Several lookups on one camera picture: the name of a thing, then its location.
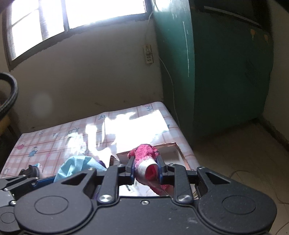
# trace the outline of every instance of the green cabinet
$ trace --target green cabinet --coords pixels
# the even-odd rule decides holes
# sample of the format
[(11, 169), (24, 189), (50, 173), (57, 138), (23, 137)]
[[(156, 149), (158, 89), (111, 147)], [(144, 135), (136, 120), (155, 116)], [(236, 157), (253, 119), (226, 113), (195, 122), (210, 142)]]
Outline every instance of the green cabinet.
[[(188, 0), (155, 2), (159, 56), (171, 75), (188, 142), (258, 117), (273, 66), (269, 34), (238, 19), (197, 12)], [(162, 63), (161, 71), (164, 103), (176, 119)]]

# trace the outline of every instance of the pink sock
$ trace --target pink sock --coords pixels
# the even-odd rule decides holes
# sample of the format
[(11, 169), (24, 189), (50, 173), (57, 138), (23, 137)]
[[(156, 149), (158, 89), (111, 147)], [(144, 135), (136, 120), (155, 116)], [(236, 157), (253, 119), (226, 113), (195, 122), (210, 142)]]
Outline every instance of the pink sock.
[(128, 153), (128, 158), (134, 156), (134, 168), (136, 173), (136, 179), (150, 188), (158, 195), (165, 195), (163, 191), (172, 191), (171, 185), (160, 185), (160, 187), (154, 186), (151, 181), (158, 179), (158, 165), (155, 162), (156, 157), (159, 155), (159, 151), (150, 144), (141, 144), (137, 148), (134, 148)]

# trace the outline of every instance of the light blue fabric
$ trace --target light blue fabric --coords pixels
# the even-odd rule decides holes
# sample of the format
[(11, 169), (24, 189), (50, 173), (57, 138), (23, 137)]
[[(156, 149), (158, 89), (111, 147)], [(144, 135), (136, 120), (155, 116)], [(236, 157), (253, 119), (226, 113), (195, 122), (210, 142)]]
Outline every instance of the light blue fabric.
[(99, 164), (92, 157), (88, 156), (72, 156), (62, 164), (59, 168), (54, 182), (71, 176), (82, 170), (86, 170), (90, 167), (96, 168), (97, 171), (106, 171), (106, 168)]

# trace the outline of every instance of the tile floor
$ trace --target tile floor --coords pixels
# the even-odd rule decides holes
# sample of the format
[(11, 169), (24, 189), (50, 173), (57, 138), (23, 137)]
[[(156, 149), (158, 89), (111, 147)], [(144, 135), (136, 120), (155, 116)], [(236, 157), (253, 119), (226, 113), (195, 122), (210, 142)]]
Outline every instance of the tile floor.
[[(269, 195), (277, 205), (272, 235), (289, 222), (289, 152), (260, 124), (249, 123), (198, 141), (194, 153), (201, 166)], [(288, 235), (289, 224), (278, 235)]]

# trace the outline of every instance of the dark object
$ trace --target dark object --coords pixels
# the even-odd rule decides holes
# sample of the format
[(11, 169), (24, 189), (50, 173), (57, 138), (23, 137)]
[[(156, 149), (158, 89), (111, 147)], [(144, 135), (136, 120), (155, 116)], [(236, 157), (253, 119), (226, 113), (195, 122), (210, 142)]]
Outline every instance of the dark object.
[(0, 120), (6, 116), (8, 111), (14, 105), (17, 95), (18, 95), (18, 86), (16, 79), (7, 73), (0, 73), (0, 80), (4, 80), (9, 83), (11, 87), (10, 96), (8, 99), (0, 106)]
[(31, 178), (31, 177), (38, 177), (39, 178), (39, 169), (37, 166), (29, 165), (26, 170), (22, 169), (20, 171), (19, 175), (27, 175), (28, 178)]
[[(160, 156), (159, 180), (174, 185), (173, 198), (119, 196), (119, 185), (134, 182), (133, 163), (134, 157), (127, 166), (111, 166), (106, 172), (90, 168), (49, 185), (53, 177), (29, 185), (23, 176), (1, 179), (2, 194), (10, 193), (7, 189), (14, 184), (20, 187), (23, 183), (31, 192), (18, 201), (2, 203), (0, 231), (79, 235), (267, 234), (276, 217), (276, 206), (267, 195), (205, 167), (186, 171), (180, 165), (165, 165)], [(98, 197), (91, 199), (100, 184)], [(198, 200), (193, 200), (190, 184), (195, 184)]]

